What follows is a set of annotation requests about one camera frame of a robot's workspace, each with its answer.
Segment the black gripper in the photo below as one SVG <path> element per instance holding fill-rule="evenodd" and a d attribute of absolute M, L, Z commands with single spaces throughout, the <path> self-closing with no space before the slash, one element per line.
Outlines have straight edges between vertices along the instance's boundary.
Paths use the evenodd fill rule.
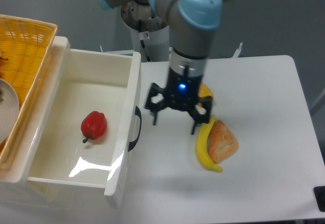
<path fill-rule="evenodd" d="M 201 123 L 208 123 L 210 120 L 212 109 L 212 97 L 199 97 L 199 88 L 201 86 L 202 75 L 197 77 L 185 78 L 183 75 L 176 73 L 172 68 L 169 68 L 167 84 L 165 88 L 159 87 L 156 83 L 151 83 L 145 109 L 149 110 L 153 116 L 153 125 L 156 125 L 158 112 L 169 107 L 174 110 L 188 111 L 193 119 L 191 135 L 194 135 L 196 127 Z M 162 99 L 154 102 L 152 99 L 158 95 Z M 201 114 L 196 105 L 200 103 L 205 110 Z"/>

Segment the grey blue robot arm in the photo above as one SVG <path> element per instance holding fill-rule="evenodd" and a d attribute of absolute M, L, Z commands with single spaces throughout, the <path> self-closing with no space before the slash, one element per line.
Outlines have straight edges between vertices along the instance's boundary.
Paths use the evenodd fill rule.
<path fill-rule="evenodd" d="M 109 10 L 134 3 L 133 16 L 139 31 L 147 20 L 166 24 L 174 33 L 166 86 L 152 83 L 145 108 L 157 117 L 171 108 L 187 112 L 194 125 L 207 123 L 212 98 L 199 97 L 199 88 L 210 55 L 212 41 L 221 22 L 223 4 L 231 0 L 98 0 Z"/>

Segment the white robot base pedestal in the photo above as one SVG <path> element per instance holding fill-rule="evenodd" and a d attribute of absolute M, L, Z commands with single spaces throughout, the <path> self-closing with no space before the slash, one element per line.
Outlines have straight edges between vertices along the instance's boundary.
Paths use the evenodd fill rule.
<path fill-rule="evenodd" d="M 169 26 L 150 6 L 129 2 L 121 7 L 121 18 L 130 31 L 133 50 L 141 55 L 141 62 L 169 60 Z"/>

